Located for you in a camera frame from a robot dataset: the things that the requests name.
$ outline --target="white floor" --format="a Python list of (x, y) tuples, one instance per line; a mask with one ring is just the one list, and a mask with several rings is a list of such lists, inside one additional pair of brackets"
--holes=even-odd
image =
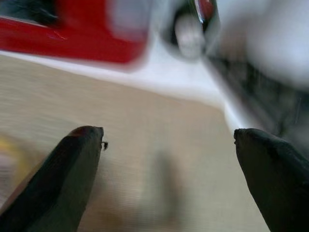
[(149, 48), (144, 63), (130, 71), (120, 71), (102, 63), (54, 59), (0, 51), (0, 55), (43, 64), (52, 68), (91, 78), (138, 87), (177, 98), (201, 101), (222, 109), (231, 132), (237, 128), (258, 128), (234, 94), (220, 82), (218, 72), (210, 63), (185, 62), (166, 49), (159, 38)]

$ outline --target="tan floor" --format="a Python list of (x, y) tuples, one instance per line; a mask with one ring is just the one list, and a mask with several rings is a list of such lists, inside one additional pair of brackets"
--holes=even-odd
[(80, 125), (104, 127), (80, 232), (268, 231), (215, 108), (0, 57), (0, 122), (44, 154)]

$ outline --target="red toy car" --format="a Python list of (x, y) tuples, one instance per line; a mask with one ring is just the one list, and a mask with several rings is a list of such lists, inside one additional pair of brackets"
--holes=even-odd
[(0, 49), (127, 63), (147, 46), (151, 0), (0, 0)]

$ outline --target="beige surface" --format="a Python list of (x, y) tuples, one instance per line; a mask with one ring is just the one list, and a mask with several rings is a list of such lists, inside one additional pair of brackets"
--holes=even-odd
[(45, 154), (75, 127), (104, 127), (81, 232), (267, 231), (217, 109), (0, 57), (0, 121)]

